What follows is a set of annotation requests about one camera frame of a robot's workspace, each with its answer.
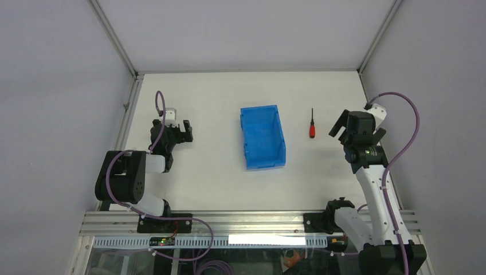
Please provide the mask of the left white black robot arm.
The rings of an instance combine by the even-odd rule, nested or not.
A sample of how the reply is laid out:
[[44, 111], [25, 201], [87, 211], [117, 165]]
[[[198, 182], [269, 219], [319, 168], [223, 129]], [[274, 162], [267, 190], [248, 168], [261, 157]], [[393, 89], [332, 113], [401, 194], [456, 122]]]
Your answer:
[[145, 190], [146, 174], [169, 172], [174, 147], [193, 141], [190, 122], [163, 125], [161, 120], [155, 119], [150, 134], [151, 141], [156, 142], [152, 154], [144, 151], [106, 153], [95, 183], [95, 196], [105, 203], [119, 201], [142, 211], [138, 233], [190, 233], [192, 214], [173, 214], [168, 201]]

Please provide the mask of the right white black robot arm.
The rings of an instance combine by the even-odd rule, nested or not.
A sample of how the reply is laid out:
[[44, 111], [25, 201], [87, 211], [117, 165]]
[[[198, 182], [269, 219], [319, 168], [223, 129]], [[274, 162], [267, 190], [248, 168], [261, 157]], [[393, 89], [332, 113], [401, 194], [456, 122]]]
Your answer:
[[337, 136], [363, 190], [371, 223], [359, 215], [344, 197], [328, 201], [320, 213], [303, 215], [306, 233], [345, 233], [358, 251], [362, 274], [417, 274], [426, 261], [424, 245], [413, 241], [399, 210], [389, 194], [390, 163], [378, 144], [386, 131], [379, 127], [385, 118], [378, 112], [344, 110], [329, 135]]

